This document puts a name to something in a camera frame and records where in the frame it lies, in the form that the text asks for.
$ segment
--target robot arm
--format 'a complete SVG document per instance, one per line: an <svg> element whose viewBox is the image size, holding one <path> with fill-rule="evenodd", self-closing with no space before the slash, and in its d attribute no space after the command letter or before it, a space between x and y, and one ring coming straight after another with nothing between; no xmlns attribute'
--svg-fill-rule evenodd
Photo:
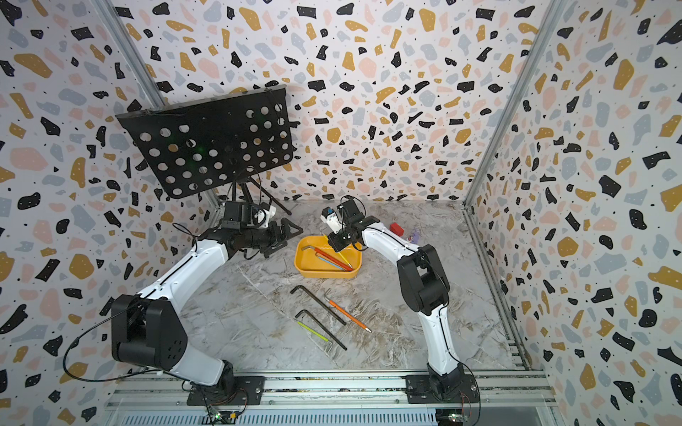
<svg viewBox="0 0 682 426"><path fill-rule="evenodd" d="M266 204L226 201L223 207L220 225L200 235L195 249L138 294L121 295L111 307L111 354L116 361L168 371L201 386L210 400L233 394L232 365L192 346L179 312L237 252L257 249L267 258L303 232L287 219L281 226L270 221L275 208Z"/></svg>
<svg viewBox="0 0 682 426"><path fill-rule="evenodd" d="M457 359L447 321L450 285L435 248L405 241L377 218L365 217L352 199L337 208L339 214L327 207L321 215L332 229L329 244L340 252L348 245L361 243L396 264L402 297L417 312L426 338L431 389L438 398L449 399L464 369Z"/></svg>

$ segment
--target terrazzo wallpaper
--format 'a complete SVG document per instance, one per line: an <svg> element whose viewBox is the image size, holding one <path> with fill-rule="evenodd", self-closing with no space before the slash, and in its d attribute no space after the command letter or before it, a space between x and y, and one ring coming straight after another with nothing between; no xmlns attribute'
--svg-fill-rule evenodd
<svg viewBox="0 0 682 426"><path fill-rule="evenodd" d="M296 152L263 175L275 196L456 200L548 0L114 4L170 103L287 84Z"/></svg>
<svg viewBox="0 0 682 426"><path fill-rule="evenodd" d="M210 210L170 200L113 118L149 107L90 3L0 0L0 424L97 424L113 382L73 339L163 274ZM110 325L69 354L127 372Z"/></svg>
<svg viewBox="0 0 682 426"><path fill-rule="evenodd" d="M569 425L682 424L681 6L568 2L472 206Z"/></svg>

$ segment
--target marble floor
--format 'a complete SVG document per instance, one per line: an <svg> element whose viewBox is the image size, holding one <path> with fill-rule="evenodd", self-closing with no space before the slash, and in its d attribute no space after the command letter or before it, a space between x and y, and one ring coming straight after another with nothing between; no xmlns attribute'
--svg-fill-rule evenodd
<svg viewBox="0 0 682 426"><path fill-rule="evenodd" d="M326 234L322 208L337 202L289 202L289 219L302 236ZM438 250L450 282L448 316L457 355L472 369L514 368L512 352L486 283L460 203L365 202L368 215L387 226L399 223L404 237L419 234L418 244ZM278 212L276 218L283 217ZM396 266L379 253L363 253L353 279L310 279L293 265L296 244L264 259L235 256L197 290L181 313L190 341L211 356L226 359L237 371L249 369L423 369L427 352L419 319L402 300ZM318 298L329 297L373 330L348 321L342 326L296 285ZM324 342L293 319L311 311L348 347ZM323 331L311 319L303 323Z"/></svg>

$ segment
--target orange tray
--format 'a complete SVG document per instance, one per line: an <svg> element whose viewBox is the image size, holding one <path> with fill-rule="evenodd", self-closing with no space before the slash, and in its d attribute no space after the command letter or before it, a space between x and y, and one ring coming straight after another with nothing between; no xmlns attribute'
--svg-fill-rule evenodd
<svg viewBox="0 0 682 426"><path fill-rule="evenodd" d="M301 250L301 248L307 245L317 247L323 252L345 263L343 258L341 258L341 255L331 248L326 235L310 235L304 237L296 247L294 265L301 275L306 278L354 278L360 271L360 267L362 266L362 252L357 251L351 246L344 248L341 253L348 259L353 270L342 271L341 269L326 263L324 260L320 260L315 256L315 250Z"/></svg>

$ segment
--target yellow pencil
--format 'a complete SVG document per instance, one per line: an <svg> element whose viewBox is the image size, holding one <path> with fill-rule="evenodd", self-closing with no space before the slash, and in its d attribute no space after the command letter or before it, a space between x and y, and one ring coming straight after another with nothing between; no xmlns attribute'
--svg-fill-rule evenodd
<svg viewBox="0 0 682 426"><path fill-rule="evenodd" d="M342 252L339 252L339 256L341 256L341 259L343 259L345 261L345 263L348 264L348 266L353 268L353 265L351 265L351 263L348 261L348 259L346 259L346 256L344 256Z"/></svg>
<svg viewBox="0 0 682 426"><path fill-rule="evenodd" d="M329 339L327 339L325 336L323 336L323 335L321 335L320 333L316 332L315 330L311 329L310 327L308 327L308 326L305 325L304 323L302 323L302 322L300 322L300 321L296 321L296 322L298 323L299 326L301 326L301 327L303 327L304 329L308 330L309 332L311 332L312 334L316 335L316 336L319 337L320 339L322 339L322 340L324 340L324 341L329 341Z"/></svg>

